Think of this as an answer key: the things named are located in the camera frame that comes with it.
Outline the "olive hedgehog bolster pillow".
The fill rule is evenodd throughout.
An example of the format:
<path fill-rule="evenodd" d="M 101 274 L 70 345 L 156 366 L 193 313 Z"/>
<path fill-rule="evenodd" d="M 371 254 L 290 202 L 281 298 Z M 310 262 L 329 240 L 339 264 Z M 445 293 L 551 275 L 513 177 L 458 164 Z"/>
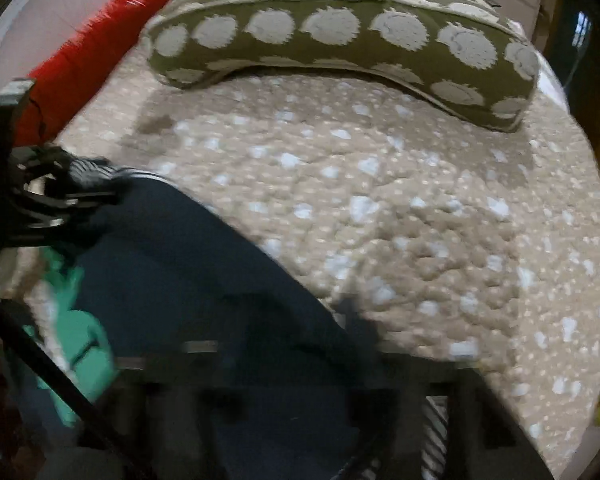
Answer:
<path fill-rule="evenodd" d="M 256 66 L 348 70 L 504 132 L 539 78 L 524 32 L 483 0 L 170 0 L 140 44 L 156 77 L 178 88 Z"/>

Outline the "red blanket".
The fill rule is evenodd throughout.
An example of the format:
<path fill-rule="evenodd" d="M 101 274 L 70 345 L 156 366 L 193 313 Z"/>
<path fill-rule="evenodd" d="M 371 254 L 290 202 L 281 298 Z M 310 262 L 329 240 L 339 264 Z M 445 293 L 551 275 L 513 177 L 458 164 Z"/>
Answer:
<path fill-rule="evenodd" d="M 47 60 L 31 70 L 30 103 L 15 125 L 15 146 L 54 140 L 91 101 L 140 31 L 169 0 L 109 0 Z"/>

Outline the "dark navy striped pants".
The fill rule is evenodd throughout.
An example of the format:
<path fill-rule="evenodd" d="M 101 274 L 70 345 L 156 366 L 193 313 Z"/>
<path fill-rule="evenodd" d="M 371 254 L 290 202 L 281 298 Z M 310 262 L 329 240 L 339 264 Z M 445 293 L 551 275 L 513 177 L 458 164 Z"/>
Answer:
<path fill-rule="evenodd" d="M 58 254 L 84 267 L 114 358 L 146 359 L 140 392 L 161 415 L 142 419 L 125 456 L 84 443 L 55 453 L 44 478 L 445 477 L 444 420 L 381 387 L 374 333 L 353 300 L 337 322 L 207 208 L 154 174 L 113 167 L 131 195 L 105 214 L 111 231 Z"/>

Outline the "green cloth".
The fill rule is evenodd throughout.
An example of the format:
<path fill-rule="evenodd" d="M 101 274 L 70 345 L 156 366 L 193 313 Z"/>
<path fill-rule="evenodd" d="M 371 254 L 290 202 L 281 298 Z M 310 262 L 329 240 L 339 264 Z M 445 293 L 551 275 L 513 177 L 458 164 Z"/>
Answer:
<path fill-rule="evenodd" d="M 32 320 L 24 330 L 95 404 L 118 376 L 105 327 L 88 310 L 87 274 L 50 248 L 22 252 L 20 285 Z"/>

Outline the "beige dotted bed quilt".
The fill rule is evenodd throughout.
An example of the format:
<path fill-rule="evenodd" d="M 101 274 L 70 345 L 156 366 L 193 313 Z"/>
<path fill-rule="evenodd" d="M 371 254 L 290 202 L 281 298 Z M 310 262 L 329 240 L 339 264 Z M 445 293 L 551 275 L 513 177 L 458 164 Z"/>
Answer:
<path fill-rule="evenodd" d="M 378 78 L 242 70 L 160 84 L 136 55 L 53 142 L 160 177 L 266 252 L 337 322 L 353 300 L 374 372 L 448 428 L 442 479 L 553 479 L 600 392 L 600 175 L 579 126 L 536 96 L 514 133 Z M 97 403 L 24 330 L 25 249 L 0 252 L 14 399 L 47 461 L 117 460 L 161 408 L 145 358 L 114 358 Z"/>

